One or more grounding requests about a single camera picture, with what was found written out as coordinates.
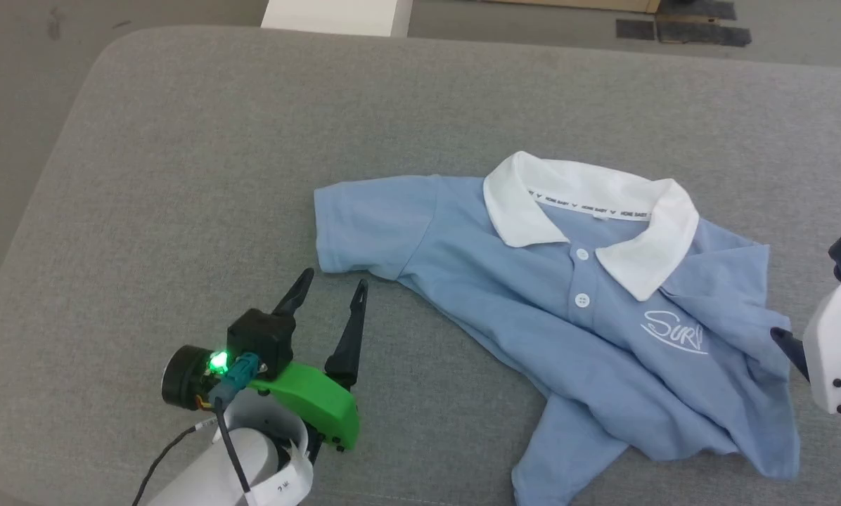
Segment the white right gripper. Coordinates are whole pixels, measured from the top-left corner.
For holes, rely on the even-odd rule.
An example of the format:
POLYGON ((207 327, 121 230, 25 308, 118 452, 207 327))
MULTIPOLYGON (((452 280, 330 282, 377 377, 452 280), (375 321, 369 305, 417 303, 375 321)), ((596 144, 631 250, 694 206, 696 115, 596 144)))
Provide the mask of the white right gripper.
POLYGON ((782 327, 771 338, 810 383, 815 404, 828 414, 841 414, 841 285, 819 302, 809 319, 803 343, 782 327))

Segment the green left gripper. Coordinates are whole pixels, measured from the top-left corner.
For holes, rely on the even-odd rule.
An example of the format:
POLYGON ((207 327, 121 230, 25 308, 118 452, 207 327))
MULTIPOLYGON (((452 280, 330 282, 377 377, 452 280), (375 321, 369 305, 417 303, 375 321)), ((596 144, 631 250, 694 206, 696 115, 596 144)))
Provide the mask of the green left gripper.
MULTIPOLYGON (((295 317, 310 290, 315 270, 306 268, 283 295, 272 314, 295 317)), ((349 320, 334 352, 328 356, 324 372, 312 366, 290 363, 274 380, 257 375, 245 391, 272 397, 292 411, 338 451, 352 450, 359 438, 357 402, 350 394, 357 383, 365 330, 368 285, 359 281, 349 304, 349 320)), ((161 397, 170 406, 187 410, 214 411, 208 394, 237 358, 227 349, 209 350, 185 345, 167 362, 161 378, 161 397)), ((261 365, 260 372, 266 370, 261 365)))

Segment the light blue polo shirt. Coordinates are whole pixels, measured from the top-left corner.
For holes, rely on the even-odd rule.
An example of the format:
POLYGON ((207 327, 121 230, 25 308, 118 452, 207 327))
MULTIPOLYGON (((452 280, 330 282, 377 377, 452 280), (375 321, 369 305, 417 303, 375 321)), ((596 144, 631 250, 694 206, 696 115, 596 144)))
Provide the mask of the light blue polo shirt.
POLYGON ((674 179, 520 151, 485 177, 321 187, 314 210, 322 271, 417 292, 545 395, 517 506, 569 506, 630 446, 799 474, 770 249, 701 218, 674 179))

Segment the white block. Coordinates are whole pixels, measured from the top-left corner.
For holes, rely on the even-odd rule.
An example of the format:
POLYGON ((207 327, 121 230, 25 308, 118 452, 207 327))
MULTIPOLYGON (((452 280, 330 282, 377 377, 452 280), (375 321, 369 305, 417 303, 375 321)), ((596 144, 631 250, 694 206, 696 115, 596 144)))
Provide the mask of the white block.
POLYGON ((413 0, 269 0, 261 27, 404 38, 413 0))

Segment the light wooden board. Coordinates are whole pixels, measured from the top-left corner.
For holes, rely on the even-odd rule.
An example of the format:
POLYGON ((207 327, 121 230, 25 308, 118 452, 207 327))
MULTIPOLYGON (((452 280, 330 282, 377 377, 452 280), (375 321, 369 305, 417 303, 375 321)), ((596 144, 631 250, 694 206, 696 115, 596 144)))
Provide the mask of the light wooden board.
POLYGON ((624 13, 654 14, 664 0, 481 0, 503 4, 529 4, 530 6, 551 6, 578 8, 624 13))

